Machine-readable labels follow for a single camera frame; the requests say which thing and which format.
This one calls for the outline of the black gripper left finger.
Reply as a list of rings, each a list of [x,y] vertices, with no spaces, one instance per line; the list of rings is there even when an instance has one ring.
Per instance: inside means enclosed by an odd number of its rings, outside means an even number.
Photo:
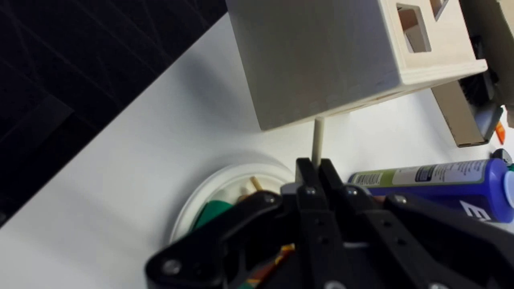
[[[263,268],[258,289],[334,289],[343,247],[329,194],[340,186],[330,161],[295,162],[277,194],[258,191],[155,252],[147,289],[239,289]]]

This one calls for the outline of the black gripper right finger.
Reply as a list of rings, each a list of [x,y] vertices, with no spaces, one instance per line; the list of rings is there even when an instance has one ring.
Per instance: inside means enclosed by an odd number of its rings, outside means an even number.
[[[319,178],[342,239],[367,244],[392,289],[514,289],[510,233],[416,194],[377,202],[327,159]]]

